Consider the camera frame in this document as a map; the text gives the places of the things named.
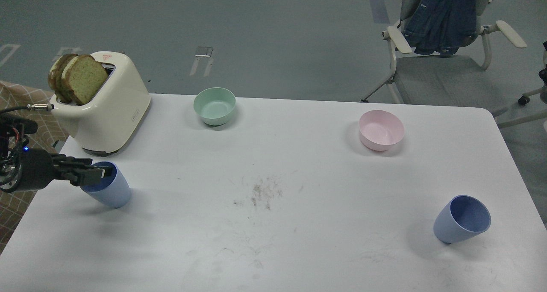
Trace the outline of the black Robotiq gripper image-left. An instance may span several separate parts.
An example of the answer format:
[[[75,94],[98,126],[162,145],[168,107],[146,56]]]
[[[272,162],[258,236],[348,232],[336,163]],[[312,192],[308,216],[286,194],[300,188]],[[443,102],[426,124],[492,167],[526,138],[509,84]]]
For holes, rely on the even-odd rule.
[[[53,180],[68,180],[74,186],[91,186],[113,173],[113,167],[94,167],[90,158],[75,158],[66,154],[31,149],[21,156],[21,168],[13,192],[43,189]],[[70,172],[61,167],[74,168]]]

